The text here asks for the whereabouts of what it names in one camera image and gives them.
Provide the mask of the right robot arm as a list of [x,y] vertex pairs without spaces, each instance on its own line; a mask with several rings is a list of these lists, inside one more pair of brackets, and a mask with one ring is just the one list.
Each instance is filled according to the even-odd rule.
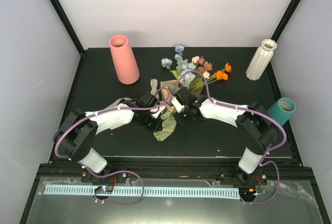
[[286,141],[283,127],[256,102],[251,105],[230,104],[209,95],[196,97],[182,88],[172,96],[171,105],[175,108],[174,117],[180,124],[189,120],[214,119],[237,128],[245,143],[234,176],[240,184],[248,184],[254,179],[254,172],[263,165],[274,142],[279,138]]

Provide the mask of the green and orange wrapping paper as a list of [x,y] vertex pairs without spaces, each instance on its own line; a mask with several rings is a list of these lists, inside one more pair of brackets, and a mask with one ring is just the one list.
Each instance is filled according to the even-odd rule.
[[[181,85],[176,86],[177,80],[168,80],[168,81],[161,81],[160,83],[158,83],[158,86],[162,87],[167,87],[168,90],[173,93],[173,92],[177,92]],[[177,122],[174,118],[174,113],[176,112],[175,108],[169,104],[167,104],[167,111],[161,115],[161,119],[163,120],[162,123],[162,131],[159,132],[155,132],[154,133],[154,137],[157,139],[157,141],[164,141],[165,139],[167,139],[175,130]]]

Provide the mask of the blue artificial flower bunch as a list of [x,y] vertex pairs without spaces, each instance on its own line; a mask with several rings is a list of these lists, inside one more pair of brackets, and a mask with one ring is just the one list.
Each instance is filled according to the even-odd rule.
[[196,77],[192,72],[196,69],[196,65],[183,58],[184,49],[185,47],[180,44],[175,45],[174,58],[177,65],[175,69],[171,69],[173,61],[168,58],[161,59],[161,66],[168,69],[176,79],[179,79],[179,84],[181,84],[182,87],[189,89]]

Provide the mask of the cream printed ribbon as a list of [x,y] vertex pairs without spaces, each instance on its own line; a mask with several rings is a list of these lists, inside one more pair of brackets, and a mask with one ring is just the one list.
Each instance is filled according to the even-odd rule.
[[[167,107],[167,100],[159,101],[159,92],[162,91],[162,89],[161,88],[157,89],[157,85],[158,85],[157,79],[150,80],[150,86],[151,86],[150,93],[157,98],[157,104],[153,107],[153,109],[150,110],[150,113],[152,113],[152,114],[157,113],[161,107]],[[111,108],[117,106],[118,104],[123,103],[124,101],[134,102],[136,100],[137,99],[135,99],[135,98],[131,99],[129,97],[119,98],[119,99],[115,100],[112,104],[107,106],[105,109],[111,109]]]

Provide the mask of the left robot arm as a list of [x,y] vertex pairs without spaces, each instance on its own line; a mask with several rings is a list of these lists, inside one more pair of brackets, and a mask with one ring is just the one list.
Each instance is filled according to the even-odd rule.
[[95,137],[130,123],[158,132],[162,130],[161,115],[166,111],[153,94],[147,92],[140,99],[121,98],[103,110],[72,111],[54,135],[54,154],[77,162],[93,172],[100,182],[108,181],[111,169],[108,162],[94,148]]

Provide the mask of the pink artificial flower bunch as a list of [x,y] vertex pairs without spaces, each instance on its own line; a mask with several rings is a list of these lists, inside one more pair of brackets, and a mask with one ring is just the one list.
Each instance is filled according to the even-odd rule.
[[196,56],[191,59],[191,62],[196,67],[195,70],[199,71],[205,79],[210,78],[210,71],[213,69],[212,63],[208,62],[204,56]]

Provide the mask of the orange artificial flower bunch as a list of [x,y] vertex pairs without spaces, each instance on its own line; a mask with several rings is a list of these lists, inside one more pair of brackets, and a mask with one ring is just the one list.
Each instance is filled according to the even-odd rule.
[[[213,83],[216,82],[218,80],[225,80],[227,81],[229,79],[229,74],[232,71],[232,66],[229,63],[226,63],[224,68],[221,70],[217,70],[214,73],[211,73],[210,71],[210,78],[206,79],[207,83]],[[198,74],[195,75],[195,78],[193,80],[193,82],[191,83],[189,90],[190,91],[197,91],[201,88],[203,88],[205,86],[205,82],[204,82],[204,76],[200,76]]]

